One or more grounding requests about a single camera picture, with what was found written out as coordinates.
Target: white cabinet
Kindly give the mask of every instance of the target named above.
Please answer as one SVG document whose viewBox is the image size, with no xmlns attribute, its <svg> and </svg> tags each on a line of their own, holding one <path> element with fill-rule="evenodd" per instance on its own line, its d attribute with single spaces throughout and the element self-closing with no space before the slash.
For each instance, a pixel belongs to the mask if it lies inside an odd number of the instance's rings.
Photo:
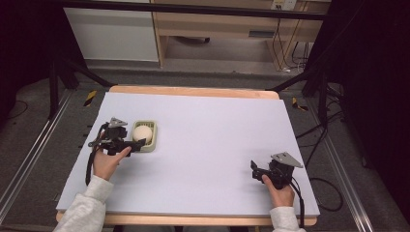
<svg viewBox="0 0 410 232">
<path fill-rule="evenodd" d="M 159 62 L 151 13 L 69 8 L 65 12 L 85 59 Z"/>
</svg>

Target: power cord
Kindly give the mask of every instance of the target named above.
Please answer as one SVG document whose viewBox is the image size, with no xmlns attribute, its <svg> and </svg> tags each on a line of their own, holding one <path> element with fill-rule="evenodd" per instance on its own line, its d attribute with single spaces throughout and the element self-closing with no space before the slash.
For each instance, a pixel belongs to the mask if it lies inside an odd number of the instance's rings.
<svg viewBox="0 0 410 232">
<path fill-rule="evenodd" d="M 333 189 L 335 189 L 335 191 L 337 192 L 338 198 L 340 199 L 340 203 L 339 203 L 338 206 L 335 207 L 335 208 L 329 208 L 329 207 L 323 206 L 322 204 L 318 204 L 319 208 L 321 208 L 321 209 L 323 209 L 323 210 L 326 210 L 326 211 L 329 211 L 329 212 L 337 212 L 337 211 L 339 211 L 339 210 L 343 207 L 343 204 L 344 204 L 343 195 L 341 194 L 340 190 L 339 190 L 334 184 L 332 184 L 331 182 L 329 182 L 329 181 L 327 181 L 327 180 L 325 180 L 325 179 L 322 179 L 322 178 L 309 178 L 309 180 L 310 180 L 311 182 L 312 182 L 312 181 L 319 181 L 319 182 L 323 182 L 323 183 L 328 184 L 328 185 L 331 186 Z"/>
<path fill-rule="evenodd" d="M 105 130 L 108 127 L 108 125 L 109 125 L 109 123 L 105 123 L 100 127 L 99 132 L 97 133 L 96 141 L 101 138 L 103 130 Z M 85 184 L 87 186 L 88 186 L 88 184 L 90 184 L 90 181 L 91 181 L 91 170 L 93 168 L 94 158 L 95 158 L 96 153 L 99 149 L 100 148 L 97 145 L 93 146 L 93 148 L 91 150 L 91 153 L 90 153 L 90 156 L 88 157 L 87 170 L 86 170 L 86 173 L 85 173 Z"/>
<path fill-rule="evenodd" d="M 301 188 L 299 187 L 298 182 L 295 180 L 295 178 L 292 178 L 293 181 L 296 183 L 297 187 L 295 186 L 295 184 L 293 184 L 293 182 L 290 182 L 290 186 L 295 190 L 296 194 L 298 194 L 299 196 L 299 206 L 301 208 L 301 212 L 300 212 L 300 227 L 304 228 L 305 227 L 305 201 L 302 198 L 302 193 L 301 193 Z"/>
<path fill-rule="evenodd" d="M 328 122 L 334 122 L 334 121 L 337 119 L 337 118 L 335 118 L 335 117 L 338 116 L 338 115 L 341 115 L 341 114 L 342 114 L 342 111 L 339 111 L 339 112 L 337 112 L 337 113 L 335 113 L 335 114 L 329 116 L 329 117 L 328 117 Z M 305 132 L 303 132 L 303 133 L 297 135 L 297 136 L 296 136 L 296 139 L 301 138 L 301 137 L 303 137 L 303 136 L 305 136 L 305 135 L 307 135 L 307 134 L 310 134 L 310 133 L 316 131 L 317 129 L 319 129 L 319 128 L 321 128 L 321 127 L 323 127 L 323 124 L 319 124 L 319 125 L 317 125 L 317 126 L 311 128 L 311 129 L 309 129 L 309 130 L 307 130 L 307 131 L 305 131 Z"/>
<path fill-rule="evenodd" d="M 23 109 L 21 112 L 17 113 L 16 115 L 11 116 L 11 117 L 8 117 L 7 119 L 13 119 L 13 118 L 16 118 L 16 117 L 20 116 L 20 115 L 23 114 L 23 113 L 27 110 L 27 108 L 28 108 L 28 103 L 25 102 L 25 101 L 19 101 L 19 100 L 17 100 L 17 101 L 15 101 L 15 102 L 23 103 L 23 104 L 24 104 L 24 109 Z"/>
<path fill-rule="evenodd" d="M 306 61 L 308 60 L 308 50 L 309 50 L 309 48 L 308 48 L 308 42 L 305 43 L 304 54 L 303 54 L 302 57 L 295 57 L 296 48 L 297 48 L 298 46 L 299 46 L 299 42 L 296 42 L 296 43 L 295 43 L 295 46 L 293 47 L 293 50 L 292 50 L 292 62 L 293 62 L 295 65 L 300 64 L 300 65 L 303 65 L 303 66 L 304 66 L 304 65 L 306 64 Z M 296 59 L 299 59 L 299 60 L 303 60 L 303 62 L 301 63 L 300 61 L 295 61 L 295 58 L 296 58 Z"/>
<path fill-rule="evenodd" d="M 319 146 L 320 142 L 326 137 L 326 134 L 328 132 L 328 129 L 325 128 L 322 133 L 320 133 L 319 139 L 317 139 L 316 144 L 314 145 L 313 149 L 311 150 L 307 162 L 305 163 L 305 169 L 308 169 L 308 165 L 310 163 L 311 158 L 313 157 L 314 152 L 316 151 L 317 147 Z"/>
<path fill-rule="evenodd" d="M 277 5 L 277 10 L 278 10 L 278 11 L 281 11 L 281 10 L 282 10 L 281 5 Z M 284 49 L 283 49 L 283 46 L 282 46 L 282 41 L 281 41 L 281 38 L 280 38 L 279 27 L 280 27 L 280 18 L 278 18 L 277 30 L 276 30 L 276 33 L 275 33 L 275 35 L 274 35 L 274 40 L 272 41 L 272 50 L 274 51 L 275 58 L 276 58 L 277 61 L 278 61 L 278 66 L 279 66 L 279 68 L 280 68 L 281 70 L 283 70 L 283 71 L 289 72 L 290 70 L 296 69 L 296 68 L 299 68 L 299 67 L 298 67 L 298 66 L 290 66 L 289 64 L 287 64 L 286 59 L 285 59 L 285 55 L 284 55 Z M 282 53 L 282 60 L 281 60 L 281 62 L 279 61 L 278 55 L 277 55 L 277 53 L 276 53 L 276 51 L 275 51 L 275 39 L 276 39 L 277 35 L 278 35 L 279 44 L 280 44 L 280 49 L 281 49 L 281 53 Z M 288 68 L 283 68 L 283 67 L 281 66 L 282 63 L 284 63 Z"/>
</svg>

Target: black cable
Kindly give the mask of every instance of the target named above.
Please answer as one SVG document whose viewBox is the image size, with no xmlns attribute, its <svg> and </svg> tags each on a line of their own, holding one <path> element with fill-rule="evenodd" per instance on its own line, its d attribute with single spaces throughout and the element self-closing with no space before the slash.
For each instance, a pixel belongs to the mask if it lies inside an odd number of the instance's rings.
<svg viewBox="0 0 410 232">
<path fill-rule="evenodd" d="M 316 144 L 314 145 L 313 149 L 310 152 L 310 155 L 307 158 L 307 162 L 305 163 L 305 168 L 308 169 L 308 164 L 310 163 L 311 158 L 313 157 L 314 152 L 316 151 L 317 147 L 319 146 L 320 141 L 324 138 L 325 134 L 327 133 L 327 128 L 325 128 L 319 136 Z"/>
<path fill-rule="evenodd" d="M 295 62 L 295 51 L 296 51 L 296 47 L 298 47 L 299 42 L 296 42 L 295 47 L 293 47 L 293 51 L 292 51 L 292 62 L 297 65 L 298 63 Z"/>
<path fill-rule="evenodd" d="M 305 61 L 308 59 L 308 42 L 305 43 Z"/>
<path fill-rule="evenodd" d="M 300 191 L 298 188 L 296 188 L 296 186 L 295 186 L 292 182 L 290 182 L 289 184 L 290 184 L 290 186 L 296 191 L 296 194 L 298 194 L 298 196 L 299 196 L 299 206 L 300 206 L 300 208 L 301 208 L 301 212 L 300 212 L 300 220 L 301 220 L 300 227 L 301 227 L 301 228 L 304 228 L 304 227 L 305 227 L 305 202 L 304 202 L 304 199 L 302 198 L 301 191 Z"/>
<path fill-rule="evenodd" d="M 278 35 L 278 38 L 279 38 L 280 49 L 281 49 L 282 57 L 283 57 L 283 58 L 282 58 L 282 61 L 284 62 L 284 64 L 285 64 L 287 67 L 289 67 L 289 69 L 298 68 L 298 67 L 292 67 L 292 66 L 290 66 L 289 64 L 287 64 L 287 62 L 286 62 L 286 59 L 285 59 L 285 56 L 284 56 L 284 52 L 283 52 L 283 46 L 282 46 L 282 44 L 281 44 L 281 39 L 280 39 L 279 26 L 280 26 L 280 18 L 278 18 L 277 32 L 275 33 L 275 35 Z"/>
<path fill-rule="evenodd" d="M 19 101 L 19 100 L 17 100 L 17 101 L 15 101 L 15 102 L 21 102 L 21 103 L 23 103 L 23 104 L 24 104 L 24 109 L 23 109 L 23 111 L 17 113 L 17 114 L 14 115 L 14 116 L 8 117 L 7 119 L 13 119 L 13 118 L 16 118 L 16 117 L 20 116 L 20 115 L 23 114 L 23 113 L 27 110 L 27 108 L 28 108 L 28 103 L 25 102 L 25 101 Z"/>
<path fill-rule="evenodd" d="M 102 131 L 105 130 L 107 127 L 108 127 L 108 123 L 105 123 L 100 127 L 95 141 L 100 139 Z M 90 184 L 90 181 L 91 181 L 91 168 L 93 167 L 94 158 L 96 157 L 97 150 L 99 149 L 100 148 L 97 145 L 93 146 L 93 150 L 91 151 L 90 157 L 88 158 L 87 170 L 85 173 L 85 185 L 87 186 L 88 184 Z"/>
<path fill-rule="evenodd" d="M 341 114 L 341 113 L 342 113 L 342 111 L 338 111 L 337 113 L 332 114 L 331 116 L 328 117 L 328 121 L 331 120 L 331 119 L 333 119 L 334 117 L 336 117 L 338 114 Z M 320 128 L 320 127 L 322 127 L 322 124 L 319 124 L 319 125 L 313 127 L 312 129 L 309 129 L 309 130 L 307 130 L 307 131 L 305 131 L 305 132 L 303 132 L 303 133 L 297 135 L 297 136 L 296 136 L 296 139 L 298 139 L 298 138 L 300 138 L 300 137 L 303 137 L 303 136 L 305 136 L 305 135 L 307 135 L 307 134 L 309 134 L 309 133 L 312 133 L 312 132 L 314 132 L 316 129 Z"/>
<path fill-rule="evenodd" d="M 322 138 L 321 138 L 318 142 L 313 143 L 313 144 L 310 144 L 310 145 L 303 145 L 303 146 L 299 146 L 299 148 L 305 148 L 305 147 L 312 147 L 312 146 L 316 146 L 316 144 L 317 144 L 317 143 L 322 142 L 322 141 L 323 141 L 323 139 L 325 139 L 325 137 L 326 137 L 327 135 L 328 135 L 328 131 L 326 131 L 325 135 L 323 135 L 323 136 L 322 136 Z"/>
<path fill-rule="evenodd" d="M 331 186 L 333 189 L 335 189 L 335 191 L 337 192 L 337 195 L 338 195 L 338 197 L 339 197 L 339 199 L 340 199 L 340 203 L 339 203 L 338 206 L 337 206 L 336 208 L 334 208 L 334 209 L 329 208 L 329 207 L 325 207 L 325 206 L 323 206 L 323 205 L 321 205 L 321 204 L 318 205 L 320 208 L 322 208 L 322 209 L 324 209 L 324 210 L 326 210 L 326 211 L 330 211 L 330 212 L 337 212 L 337 211 L 339 211 L 339 210 L 343 207 L 343 204 L 344 204 L 343 195 L 341 194 L 340 190 L 339 190 L 334 184 L 332 184 L 331 182 L 329 182 L 329 181 L 327 181 L 327 180 L 325 180 L 325 179 L 322 179 L 322 178 L 309 178 L 309 180 L 310 180 L 310 181 L 320 181 L 320 182 L 324 182 L 324 183 L 328 184 L 328 185 Z"/>
<path fill-rule="evenodd" d="M 278 66 L 279 66 L 279 68 L 282 70 L 282 66 L 281 66 L 281 64 L 280 64 L 280 62 L 279 62 L 279 58 L 278 58 L 277 52 L 275 51 L 275 38 L 276 38 L 276 36 L 277 36 L 277 34 L 274 35 L 274 40 L 272 41 L 272 50 L 274 51 L 275 58 L 276 58 L 277 61 L 278 61 Z M 288 66 L 288 69 L 289 69 L 289 70 L 298 68 L 297 66 L 289 66 L 288 64 L 286 64 L 286 61 L 285 61 L 285 65 Z"/>
<path fill-rule="evenodd" d="M 332 88 L 329 84 L 328 84 L 328 95 L 335 97 L 337 99 L 342 99 L 343 95 L 341 93 L 338 93 L 334 88 Z"/>
<path fill-rule="evenodd" d="M 326 48 L 319 54 L 319 56 L 310 64 L 307 63 L 308 70 L 306 72 L 302 72 L 293 78 L 286 80 L 285 82 L 281 83 L 280 85 L 273 87 L 273 88 L 268 88 L 265 89 L 265 91 L 275 91 L 275 92 L 280 92 L 289 86 L 298 83 L 303 80 L 309 80 L 312 75 L 318 75 L 319 73 L 323 72 L 323 69 L 326 68 L 326 66 L 323 66 L 323 63 L 327 62 L 327 60 L 332 57 L 332 54 L 334 54 L 334 49 L 335 49 L 335 44 L 339 43 L 339 41 L 342 39 L 344 32 L 347 30 L 347 28 L 350 26 L 351 22 L 353 19 L 357 16 L 359 13 L 360 9 L 363 7 L 365 4 L 366 0 L 362 0 L 358 5 L 359 7 L 356 9 L 356 12 L 353 13 L 353 16 L 349 18 L 349 21 L 341 28 L 337 35 L 334 36 L 334 39 L 326 46 Z"/>
<path fill-rule="evenodd" d="M 339 100 L 330 101 L 328 104 L 326 104 L 326 108 L 329 108 L 329 106 L 331 106 L 331 105 L 334 104 L 334 103 L 340 104 L 340 101 L 339 101 Z"/>
<path fill-rule="evenodd" d="M 294 181 L 295 181 L 296 186 L 298 187 L 298 190 L 301 190 L 301 187 L 299 187 L 299 183 L 296 181 L 296 179 L 295 179 L 294 177 L 292 177 L 292 180 L 294 180 Z"/>
</svg>

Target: wooden table edge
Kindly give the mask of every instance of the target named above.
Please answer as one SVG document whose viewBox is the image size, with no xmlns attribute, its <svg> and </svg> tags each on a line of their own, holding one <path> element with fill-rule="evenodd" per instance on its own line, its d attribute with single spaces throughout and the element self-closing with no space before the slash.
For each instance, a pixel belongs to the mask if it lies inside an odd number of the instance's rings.
<svg viewBox="0 0 410 232">
<path fill-rule="evenodd" d="M 251 89 L 115 85 L 109 89 L 109 92 L 221 98 L 279 99 L 278 93 L 274 91 Z"/>
<path fill-rule="evenodd" d="M 60 221 L 64 212 L 59 211 L 56 219 Z M 305 226 L 316 224 L 317 217 L 305 217 Z M 105 215 L 106 225 L 223 225 L 223 226 L 272 226 L 271 218 L 266 217 L 197 217 L 197 216 L 149 216 L 149 215 Z"/>
</svg>

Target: white tabletop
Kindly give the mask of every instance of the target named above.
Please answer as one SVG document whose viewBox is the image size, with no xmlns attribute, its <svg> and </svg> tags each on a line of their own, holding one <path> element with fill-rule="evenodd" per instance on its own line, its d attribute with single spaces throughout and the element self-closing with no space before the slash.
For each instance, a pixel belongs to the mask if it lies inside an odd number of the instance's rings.
<svg viewBox="0 0 410 232">
<path fill-rule="evenodd" d="M 250 161 L 267 168 L 271 154 L 286 151 L 303 163 L 283 101 L 107 93 L 57 210 L 67 210 L 85 190 L 86 144 L 111 117 L 129 123 L 128 140 L 135 121 L 158 125 L 155 151 L 132 154 L 111 178 L 115 187 L 106 206 L 112 213 L 267 216 L 270 196 L 251 178 Z M 294 177 L 306 216 L 318 216 L 306 170 L 295 168 Z M 299 214 L 298 197 L 294 205 Z"/>
</svg>

